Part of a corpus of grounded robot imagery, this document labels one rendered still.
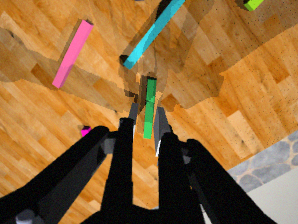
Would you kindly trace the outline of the pink rod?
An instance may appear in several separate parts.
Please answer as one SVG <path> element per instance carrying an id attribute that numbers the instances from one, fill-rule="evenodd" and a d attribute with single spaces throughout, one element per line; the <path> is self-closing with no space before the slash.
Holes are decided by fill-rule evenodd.
<path id="1" fill-rule="evenodd" d="M 57 88 L 60 88 L 64 85 L 93 26 L 94 25 L 87 20 L 82 21 L 53 81 L 53 85 Z"/>

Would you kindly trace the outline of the short magenta rod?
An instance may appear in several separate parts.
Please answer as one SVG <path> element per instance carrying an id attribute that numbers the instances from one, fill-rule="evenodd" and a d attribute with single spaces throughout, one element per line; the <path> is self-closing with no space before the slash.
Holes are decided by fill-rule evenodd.
<path id="1" fill-rule="evenodd" d="M 81 130 L 82 135 L 84 136 L 84 135 L 87 134 L 90 130 L 91 130 L 91 127 L 84 127 L 84 128 Z"/>

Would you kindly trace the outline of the turquoise rod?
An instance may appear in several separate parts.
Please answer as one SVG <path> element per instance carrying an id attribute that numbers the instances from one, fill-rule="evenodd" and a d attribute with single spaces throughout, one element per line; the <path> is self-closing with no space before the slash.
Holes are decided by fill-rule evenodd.
<path id="1" fill-rule="evenodd" d="M 172 0 L 170 2 L 170 4 L 166 7 L 163 13 L 159 16 L 156 22 L 152 25 L 143 39 L 139 42 L 139 44 L 124 62 L 123 65 L 125 67 L 130 70 L 135 65 L 138 59 L 142 56 L 149 45 L 153 42 L 153 40 L 157 37 L 157 35 L 161 32 L 161 30 L 165 27 L 165 25 L 185 1 L 186 0 Z"/>

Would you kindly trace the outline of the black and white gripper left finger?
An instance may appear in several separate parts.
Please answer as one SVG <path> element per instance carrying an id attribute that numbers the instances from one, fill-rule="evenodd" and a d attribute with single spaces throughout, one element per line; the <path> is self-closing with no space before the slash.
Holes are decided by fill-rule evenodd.
<path id="1" fill-rule="evenodd" d="M 1 197 L 0 224 L 58 224 L 112 153 L 97 224 L 133 224 L 132 161 L 138 105 L 132 103 L 129 116 L 119 119 L 118 132 L 103 125 L 94 127 L 27 184 Z"/>

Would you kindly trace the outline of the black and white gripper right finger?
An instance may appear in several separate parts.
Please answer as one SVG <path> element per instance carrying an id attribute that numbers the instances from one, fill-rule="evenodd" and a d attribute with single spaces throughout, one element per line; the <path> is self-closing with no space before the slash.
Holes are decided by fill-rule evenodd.
<path id="1" fill-rule="evenodd" d="M 201 205 L 212 224 L 277 224 L 201 142 L 178 139 L 163 107 L 156 109 L 153 132 L 158 203 L 170 208 L 171 224 L 206 224 Z"/>

